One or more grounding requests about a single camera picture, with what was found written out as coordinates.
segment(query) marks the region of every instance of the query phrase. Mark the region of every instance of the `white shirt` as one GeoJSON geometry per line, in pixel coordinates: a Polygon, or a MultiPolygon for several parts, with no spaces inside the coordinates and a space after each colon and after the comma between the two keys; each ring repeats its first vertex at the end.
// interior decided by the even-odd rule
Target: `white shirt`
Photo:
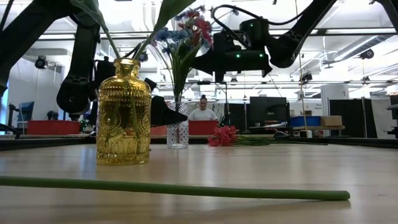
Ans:
{"type": "Polygon", "coordinates": [[[216,114],[211,110],[206,108],[205,110],[201,110],[200,108],[192,111],[189,115],[190,121],[214,121],[217,120],[216,114]]]}

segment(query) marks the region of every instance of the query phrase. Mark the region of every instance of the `wooden table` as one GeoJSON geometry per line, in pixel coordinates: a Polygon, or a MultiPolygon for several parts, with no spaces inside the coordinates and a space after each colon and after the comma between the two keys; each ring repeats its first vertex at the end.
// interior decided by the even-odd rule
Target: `wooden table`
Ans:
{"type": "Polygon", "coordinates": [[[398,223],[398,151],[151,146],[141,166],[96,166],[95,145],[0,152],[0,175],[264,189],[348,190],[346,202],[0,187],[0,223],[398,223]]]}

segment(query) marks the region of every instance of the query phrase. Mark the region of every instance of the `woman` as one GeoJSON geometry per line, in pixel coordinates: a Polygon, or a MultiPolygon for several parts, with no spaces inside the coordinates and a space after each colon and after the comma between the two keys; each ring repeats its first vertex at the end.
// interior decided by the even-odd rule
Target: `woman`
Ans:
{"type": "Polygon", "coordinates": [[[192,111],[189,115],[190,121],[215,121],[217,120],[216,114],[207,108],[207,99],[205,95],[202,95],[199,101],[199,108],[192,111]]]}

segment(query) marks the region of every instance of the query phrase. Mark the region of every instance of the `yellow vase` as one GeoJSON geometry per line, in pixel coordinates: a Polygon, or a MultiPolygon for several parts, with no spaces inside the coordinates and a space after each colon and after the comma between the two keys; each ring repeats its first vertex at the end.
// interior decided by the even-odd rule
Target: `yellow vase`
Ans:
{"type": "Polygon", "coordinates": [[[99,87],[97,164],[142,164],[149,160],[150,87],[138,79],[139,61],[118,58],[114,66],[116,76],[99,87]]]}

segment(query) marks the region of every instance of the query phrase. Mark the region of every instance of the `blue bin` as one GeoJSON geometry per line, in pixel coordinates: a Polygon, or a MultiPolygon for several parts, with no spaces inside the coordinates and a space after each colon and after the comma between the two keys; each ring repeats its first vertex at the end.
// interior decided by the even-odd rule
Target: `blue bin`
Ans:
{"type": "MultiPolygon", "coordinates": [[[[307,126],[321,126],[321,116],[306,116],[307,126]]],[[[304,117],[297,116],[290,119],[291,127],[304,127],[304,117]]]]}

